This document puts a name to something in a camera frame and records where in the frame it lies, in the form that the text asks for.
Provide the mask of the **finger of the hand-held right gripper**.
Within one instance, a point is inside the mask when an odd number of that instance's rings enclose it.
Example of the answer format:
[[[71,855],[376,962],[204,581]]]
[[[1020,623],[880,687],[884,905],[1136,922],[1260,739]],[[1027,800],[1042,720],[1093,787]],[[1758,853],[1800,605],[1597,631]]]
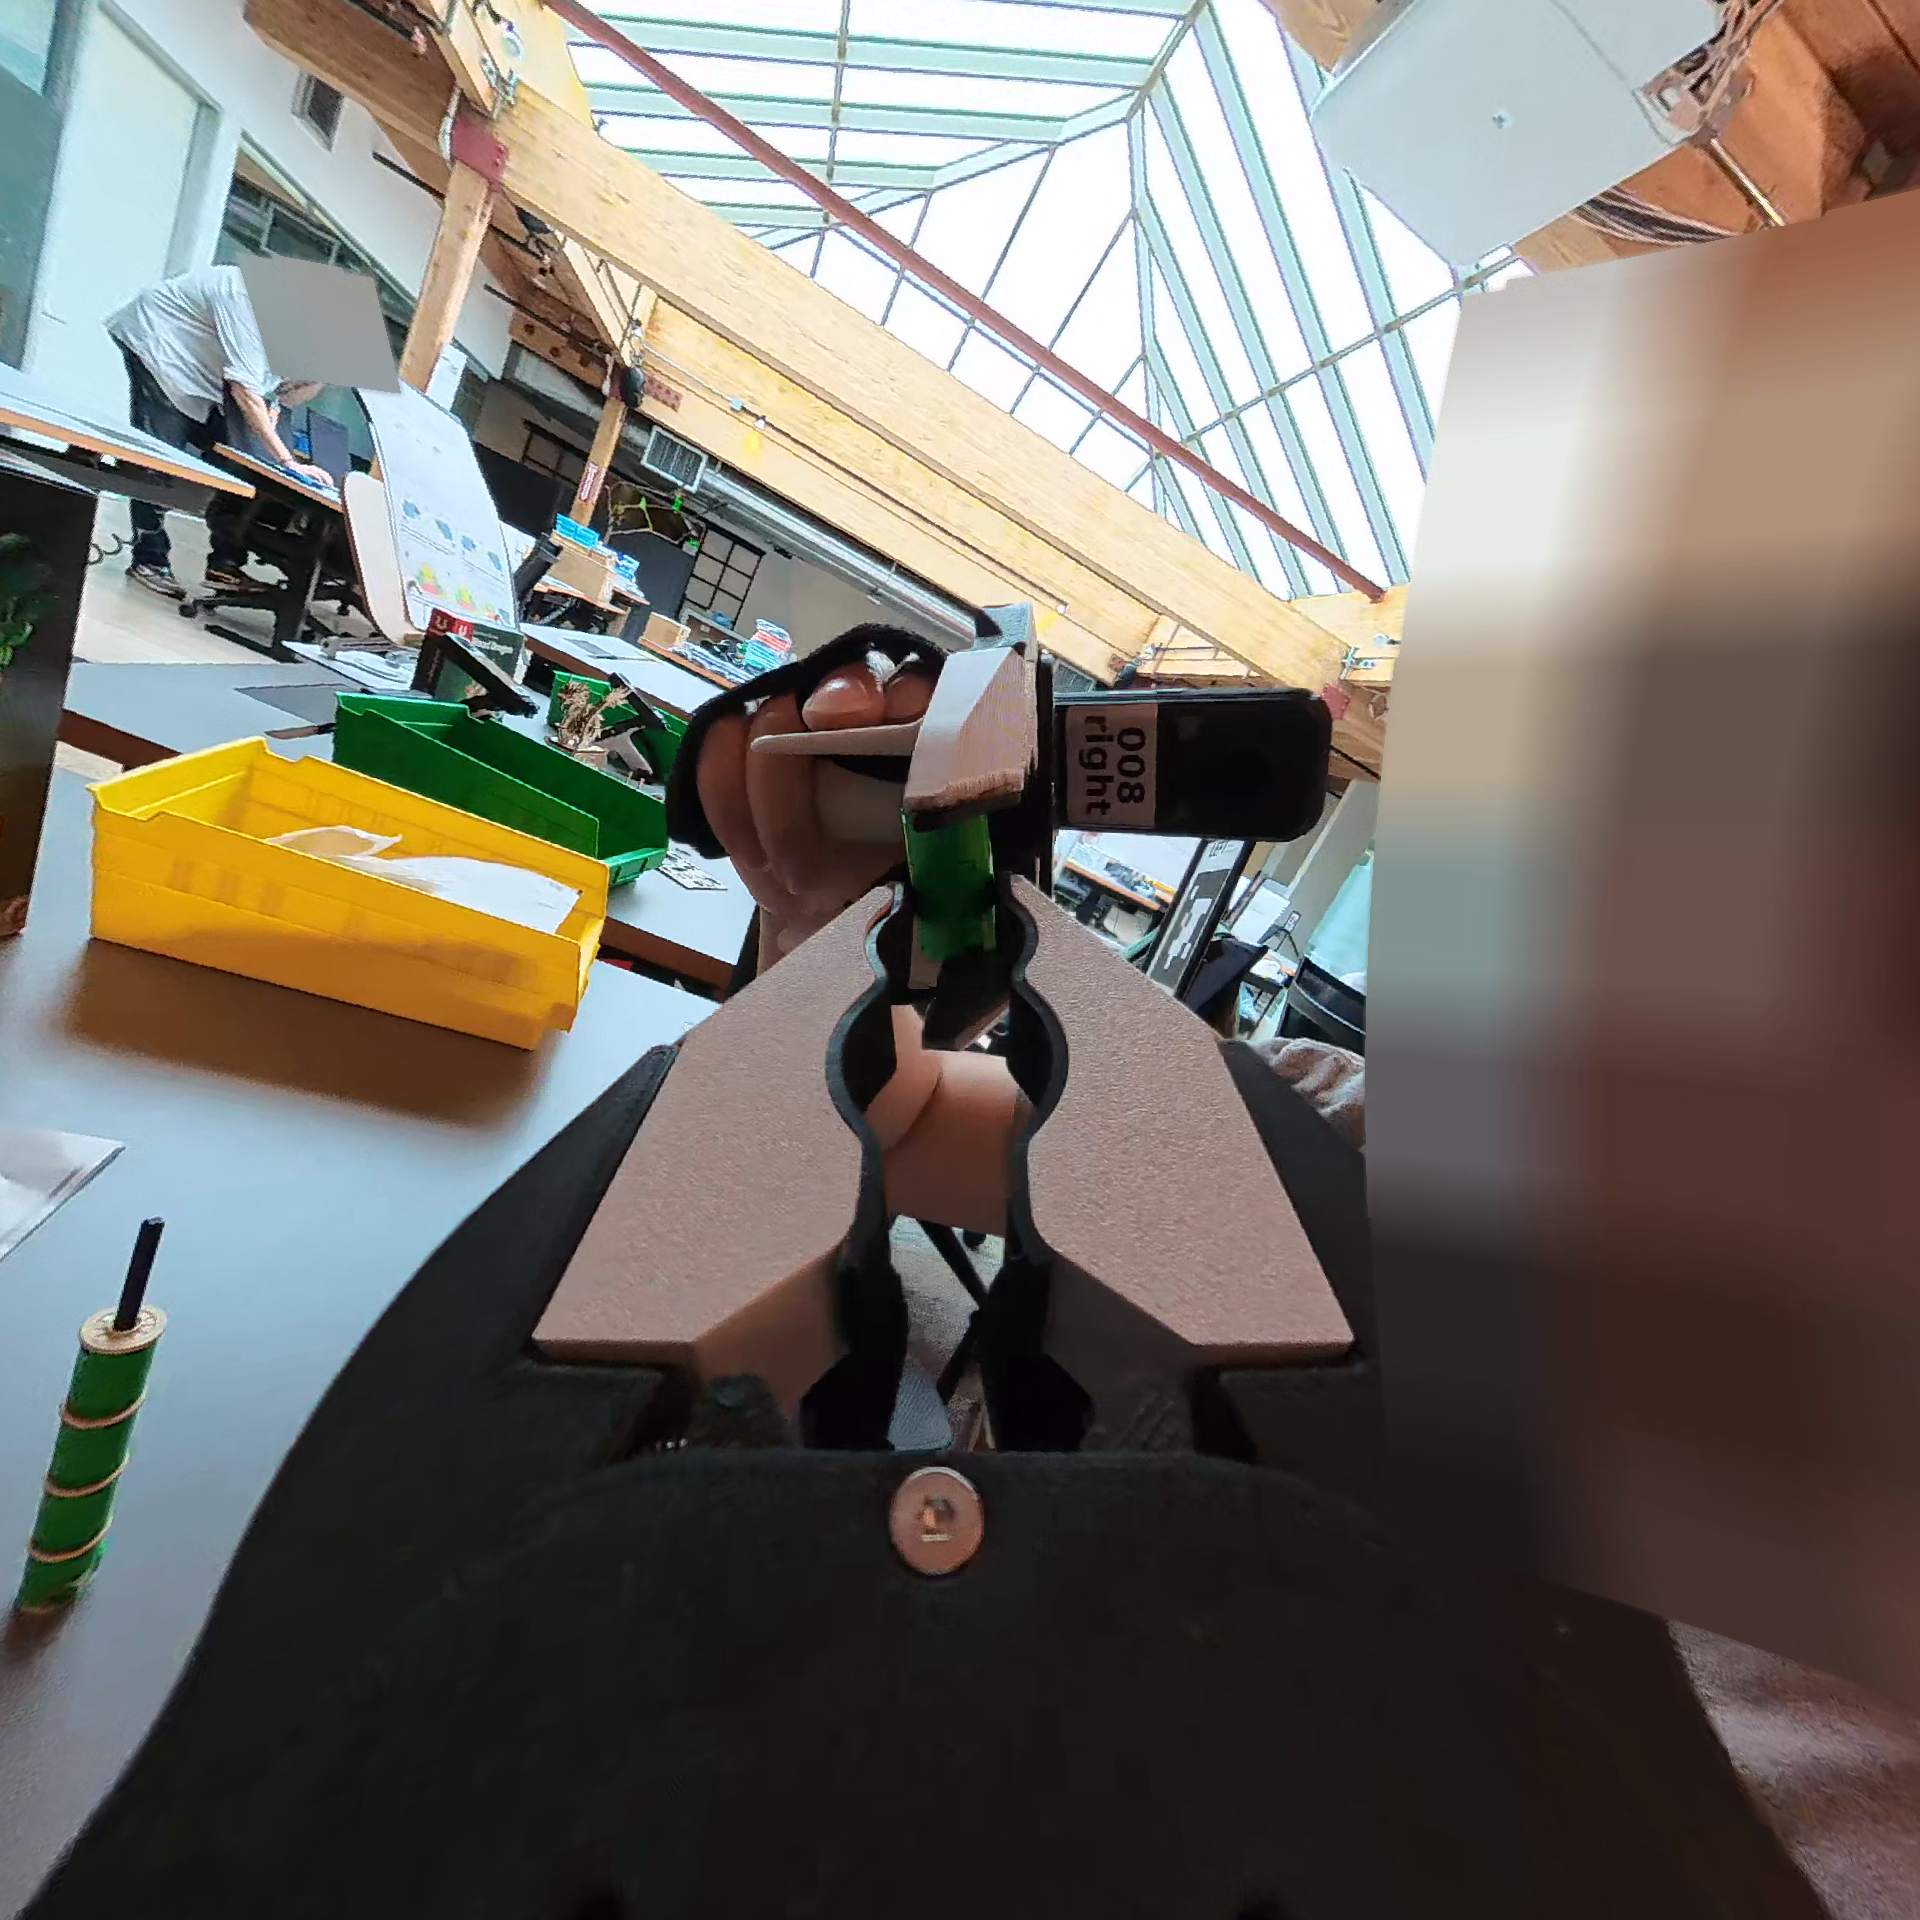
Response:
[[[946,955],[927,989],[917,989],[920,1041],[927,1052],[963,1052],[991,1032],[1013,992],[1004,955]]]
[[[906,818],[950,823],[1024,803],[1039,769],[1039,670],[1027,644],[975,647],[907,663],[930,700],[906,775]]]

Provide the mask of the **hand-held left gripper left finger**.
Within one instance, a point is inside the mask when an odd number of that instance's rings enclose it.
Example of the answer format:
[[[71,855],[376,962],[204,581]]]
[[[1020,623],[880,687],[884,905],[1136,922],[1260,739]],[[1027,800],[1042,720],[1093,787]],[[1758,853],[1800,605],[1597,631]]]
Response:
[[[540,1316],[553,1360],[763,1380],[805,1443],[884,1451],[907,1311],[881,1138],[910,955],[881,884],[695,1024]]]

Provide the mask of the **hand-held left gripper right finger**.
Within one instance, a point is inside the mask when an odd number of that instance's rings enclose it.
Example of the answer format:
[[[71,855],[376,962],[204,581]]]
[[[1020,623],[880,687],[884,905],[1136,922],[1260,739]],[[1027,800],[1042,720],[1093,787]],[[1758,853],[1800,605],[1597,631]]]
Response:
[[[1360,1336],[1217,1039],[1004,884],[1004,1267],[980,1384],[1007,1452],[1337,1452]]]

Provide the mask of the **green toy bamboo piece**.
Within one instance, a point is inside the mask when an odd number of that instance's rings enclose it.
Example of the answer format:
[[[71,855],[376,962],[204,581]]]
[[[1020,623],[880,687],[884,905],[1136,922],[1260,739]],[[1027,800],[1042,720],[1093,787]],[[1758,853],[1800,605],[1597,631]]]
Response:
[[[985,812],[902,812],[917,951],[944,967],[997,948],[997,853]]]

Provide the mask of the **wood-edged desk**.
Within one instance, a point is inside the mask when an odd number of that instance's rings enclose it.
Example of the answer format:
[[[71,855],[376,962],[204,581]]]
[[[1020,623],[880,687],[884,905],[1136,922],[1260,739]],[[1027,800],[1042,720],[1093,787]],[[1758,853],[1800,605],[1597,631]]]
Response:
[[[147,431],[76,416],[49,386],[9,362],[3,362],[3,431],[34,437],[36,457],[49,453],[49,448],[39,448],[43,440],[62,444],[65,467],[76,467],[76,457],[87,453],[108,494],[140,494],[167,505],[181,496],[181,510],[185,512],[204,512],[209,494],[237,499],[252,499],[254,494],[232,470],[206,463]]]

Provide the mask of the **person's right hand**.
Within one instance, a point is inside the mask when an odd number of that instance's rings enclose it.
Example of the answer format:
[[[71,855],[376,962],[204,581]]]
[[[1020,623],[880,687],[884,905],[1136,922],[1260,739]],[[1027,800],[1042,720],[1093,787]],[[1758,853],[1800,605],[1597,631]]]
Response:
[[[695,789],[722,853],[758,901],[758,973],[791,955],[894,865],[897,841],[848,841],[822,826],[822,756],[758,755],[785,732],[860,732],[923,716],[936,663],[889,665],[877,650],[832,670],[809,695],[780,691],[707,735]],[[893,1008],[893,1080],[866,1121],[881,1147],[897,1215],[975,1234],[1007,1232],[1010,1150],[1029,1114],[1013,1071],[980,1052],[923,1045],[916,1007]]]

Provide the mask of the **white plastic bag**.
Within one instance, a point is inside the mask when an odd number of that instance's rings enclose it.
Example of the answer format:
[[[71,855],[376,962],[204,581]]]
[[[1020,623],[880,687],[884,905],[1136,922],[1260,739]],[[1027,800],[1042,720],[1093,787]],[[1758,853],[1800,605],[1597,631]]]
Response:
[[[562,929],[582,892],[534,868],[467,855],[399,855],[399,836],[354,826],[291,829],[268,846],[328,857],[361,876],[387,879],[428,897],[523,925],[540,935]]]

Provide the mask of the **red ceiling pipe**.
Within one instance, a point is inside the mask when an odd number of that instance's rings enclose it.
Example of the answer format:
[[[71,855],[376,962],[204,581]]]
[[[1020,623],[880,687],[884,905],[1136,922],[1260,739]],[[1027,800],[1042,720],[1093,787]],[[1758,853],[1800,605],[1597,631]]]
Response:
[[[893,257],[902,266],[902,275],[916,278],[923,292],[950,301],[976,327],[994,334],[1007,348],[1013,348],[1015,357],[1032,362],[1039,372],[1052,376],[1057,386],[1070,389],[1082,403],[1092,405],[1093,416],[1131,431],[1152,457],[1163,457],[1163,461],[1182,467],[1202,485],[1207,485],[1216,496],[1223,496],[1231,505],[1255,515],[1275,537],[1288,542],[1290,547],[1304,551],[1310,563],[1323,565],[1341,588],[1360,591],[1373,605],[1384,601],[1384,588],[1379,581],[1366,577],[1356,565],[1349,565],[1341,554],[1337,554],[1327,542],[1313,537],[1307,528],[1285,520],[1256,494],[1250,494],[1248,485],[1242,485],[1239,480],[1231,480],[1229,473],[1212,467],[1186,440],[1169,437],[1150,417],[1142,417],[1136,409],[1122,403],[1113,392],[1100,389],[1100,382],[1093,382],[1074,362],[1062,360],[1052,346],[1039,344],[1032,334],[1027,334],[1007,312],[1000,312],[994,303],[985,303],[984,297],[966,292],[959,281],[953,281],[946,272],[942,272],[920,250],[916,250],[907,243],[902,243],[897,234],[881,228],[869,211],[862,211],[846,197],[840,197],[827,180],[807,173],[807,166],[799,161],[785,157],[772,141],[763,141],[758,129],[753,129],[739,114],[731,114],[720,102],[711,102],[709,96],[704,96],[695,84],[683,81],[683,75],[676,75],[658,55],[640,50],[619,27],[611,27],[609,20],[590,14],[584,3],[553,3],[553,9],[569,22],[569,30],[579,30],[588,43],[609,50],[623,65],[632,65],[636,75],[643,75],[649,84],[658,84],[667,102],[674,102],[676,106],[686,106],[693,117],[707,122],[711,129],[720,129],[725,141],[731,141],[758,166],[772,169],[776,180],[787,180],[787,187],[799,190],[832,223],[840,223],[843,228],[848,228],[862,243],[872,243],[872,249],[881,250],[884,257]]]

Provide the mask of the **green plastic bin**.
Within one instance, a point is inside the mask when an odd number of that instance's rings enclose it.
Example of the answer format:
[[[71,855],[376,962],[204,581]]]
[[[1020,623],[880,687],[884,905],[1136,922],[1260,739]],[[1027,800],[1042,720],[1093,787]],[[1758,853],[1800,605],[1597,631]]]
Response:
[[[342,691],[332,712],[332,760],[502,829],[596,855],[611,868],[611,884],[636,880],[671,853],[658,798],[456,703]]]

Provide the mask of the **yellow plastic bin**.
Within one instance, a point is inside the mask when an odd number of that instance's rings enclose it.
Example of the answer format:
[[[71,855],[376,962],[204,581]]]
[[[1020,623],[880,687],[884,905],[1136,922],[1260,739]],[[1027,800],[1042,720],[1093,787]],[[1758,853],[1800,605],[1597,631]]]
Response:
[[[569,892],[540,929],[380,876],[476,857]],[[92,782],[92,935],[535,1049],[576,1022],[611,901],[584,853],[265,739]]]

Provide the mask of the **small green and black box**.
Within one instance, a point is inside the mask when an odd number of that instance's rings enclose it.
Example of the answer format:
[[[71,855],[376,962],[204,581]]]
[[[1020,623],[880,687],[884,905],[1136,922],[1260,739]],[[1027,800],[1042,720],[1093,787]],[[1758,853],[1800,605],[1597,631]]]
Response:
[[[516,679],[516,660],[516,647],[476,635],[471,619],[428,612],[411,691],[474,716],[534,716],[540,700]]]

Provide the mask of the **white poster board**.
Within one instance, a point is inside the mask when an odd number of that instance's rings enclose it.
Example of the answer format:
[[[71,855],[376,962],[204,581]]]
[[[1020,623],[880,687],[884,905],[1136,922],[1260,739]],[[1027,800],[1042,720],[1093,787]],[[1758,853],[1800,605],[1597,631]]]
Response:
[[[519,640],[514,563],[467,428],[421,392],[361,389],[376,470],[342,480],[363,605],[380,635],[421,640],[436,613]]]

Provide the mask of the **green toy bamboo stalk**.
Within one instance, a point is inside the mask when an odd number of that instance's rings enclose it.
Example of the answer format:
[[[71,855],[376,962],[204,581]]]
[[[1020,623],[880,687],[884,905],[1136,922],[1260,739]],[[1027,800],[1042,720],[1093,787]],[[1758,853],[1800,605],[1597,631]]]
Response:
[[[80,1329],[80,1354],[12,1593],[21,1615],[76,1603],[102,1565],[119,1481],[132,1463],[132,1432],[167,1329],[165,1310],[147,1304],[165,1232],[165,1219],[140,1221],[119,1304]]]

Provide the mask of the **white ceiling lamp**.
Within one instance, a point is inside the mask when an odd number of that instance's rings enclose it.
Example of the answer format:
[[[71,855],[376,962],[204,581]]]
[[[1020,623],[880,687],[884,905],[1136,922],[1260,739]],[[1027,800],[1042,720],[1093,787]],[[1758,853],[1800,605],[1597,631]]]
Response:
[[[1323,157],[1458,266],[1713,129],[1765,3],[1390,3],[1310,106]]]

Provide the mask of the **black box with bamboo print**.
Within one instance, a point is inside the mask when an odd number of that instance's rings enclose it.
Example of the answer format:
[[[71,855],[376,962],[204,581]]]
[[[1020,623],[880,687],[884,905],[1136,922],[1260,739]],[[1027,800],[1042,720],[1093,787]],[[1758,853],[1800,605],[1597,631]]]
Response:
[[[30,922],[92,533],[92,494],[3,453],[3,940]]]

